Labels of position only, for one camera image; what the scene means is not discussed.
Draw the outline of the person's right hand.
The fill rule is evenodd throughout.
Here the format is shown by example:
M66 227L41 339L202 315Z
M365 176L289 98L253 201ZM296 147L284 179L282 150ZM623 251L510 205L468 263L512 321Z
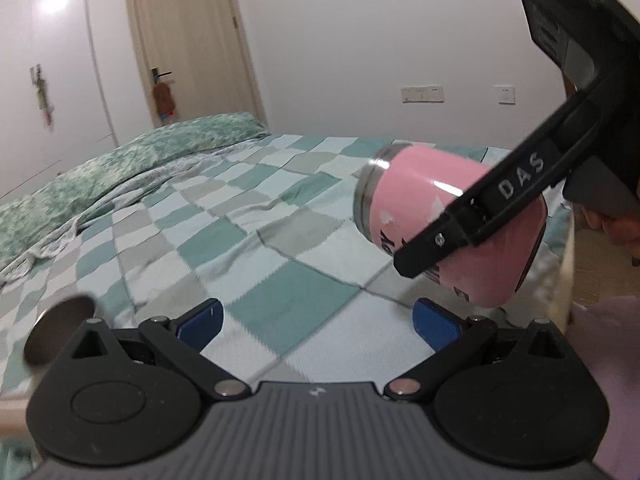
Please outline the person's right hand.
M625 247L638 260L640 258L640 223L634 218L611 218L586 207L582 208L588 226L602 231L616 246Z

